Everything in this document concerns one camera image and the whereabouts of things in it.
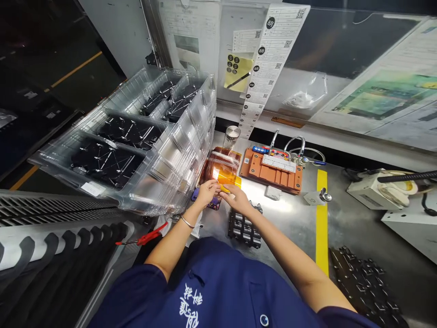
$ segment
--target red scissors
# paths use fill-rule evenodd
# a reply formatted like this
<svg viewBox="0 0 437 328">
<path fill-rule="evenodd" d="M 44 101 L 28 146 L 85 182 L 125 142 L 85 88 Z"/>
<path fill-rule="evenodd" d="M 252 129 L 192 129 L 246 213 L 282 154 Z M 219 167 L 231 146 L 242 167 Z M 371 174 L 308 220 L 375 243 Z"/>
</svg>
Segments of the red scissors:
<svg viewBox="0 0 437 328">
<path fill-rule="evenodd" d="M 156 237 L 158 237 L 161 234 L 159 231 L 162 230 L 167 224 L 168 224 L 168 222 L 164 223 L 159 228 L 149 232 L 148 234 L 144 235 L 143 237 L 141 237 L 138 240 L 127 241 L 124 243 L 121 241 L 117 241 L 115 244 L 116 245 L 127 245 L 127 244 L 137 243 L 138 246 L 143 246 L 143 245 L 147 244 L 149 241 L 151 241 L 152 239 L 155 239 Z"/>
</svg>

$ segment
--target stacked plastic trays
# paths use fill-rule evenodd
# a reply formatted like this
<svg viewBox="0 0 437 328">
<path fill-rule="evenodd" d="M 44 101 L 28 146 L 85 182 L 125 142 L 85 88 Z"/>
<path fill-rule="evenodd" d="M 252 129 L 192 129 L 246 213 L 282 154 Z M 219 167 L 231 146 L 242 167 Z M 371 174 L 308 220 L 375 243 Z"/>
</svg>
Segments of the stacked plastic trays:
<svg viewBox="0 0 437 328">
<path fill-rule="evenodd" d="M 184 211 L 213 141 L 214 78 L 143 68 L 30 162 L 141 215 Z"/>
</svg>

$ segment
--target air hose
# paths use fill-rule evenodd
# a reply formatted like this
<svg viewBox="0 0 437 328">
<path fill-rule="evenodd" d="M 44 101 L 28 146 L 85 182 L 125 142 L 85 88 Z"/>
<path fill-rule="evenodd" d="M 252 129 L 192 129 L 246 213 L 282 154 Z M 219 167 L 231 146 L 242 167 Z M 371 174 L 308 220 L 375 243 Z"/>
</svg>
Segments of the air hose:
<svg viewBox="0 0 437 328">
<path fill-rule="evenodd" d="M 405 175 L 393 175 L 389 177 L 378 178 L 378 182 L 399 182 L 399 181 L 412 181 L 437 178 L 437 171 L 429 171 L 423 173 L 413 173 Z"/>
</svg>

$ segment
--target silver bracelet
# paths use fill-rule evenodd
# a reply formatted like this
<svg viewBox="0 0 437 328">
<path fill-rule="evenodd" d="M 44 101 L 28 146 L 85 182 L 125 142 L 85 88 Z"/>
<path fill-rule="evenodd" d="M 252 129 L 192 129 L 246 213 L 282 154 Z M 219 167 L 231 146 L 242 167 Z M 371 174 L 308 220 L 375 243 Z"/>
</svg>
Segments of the silver bracelet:
<svg viewBox="0 0 437 328">
<path fill-rule="evenodd" d="M 188 221 L 187 220 L 185 220 L 184 218 L 183 218 L 183 216 L 181 215 L 181 219 L 191 228 L 191 229 L 194 229 L 194 227 L 191 225 L 191 224 L 189 224 L 188 223 Z"/>
</svg>

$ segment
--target breadboard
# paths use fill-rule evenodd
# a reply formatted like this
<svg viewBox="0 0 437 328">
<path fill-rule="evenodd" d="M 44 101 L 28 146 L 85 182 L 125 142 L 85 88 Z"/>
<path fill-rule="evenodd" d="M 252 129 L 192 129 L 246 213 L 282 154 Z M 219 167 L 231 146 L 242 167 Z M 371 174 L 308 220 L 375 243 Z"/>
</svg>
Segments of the breadboard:
<svg viewBox="0 0 437 328">
<path fill-rule="evenodd" d="M 287 161 L 285 159 L 270 156 L 268 154 L 264 155 L 263 164 L 268 165 L 268 166 L 273 166 L 277 169 L 281 169 L 284 171 L 296 173 L 296 164 L 295 163 Z"/>
</svg>

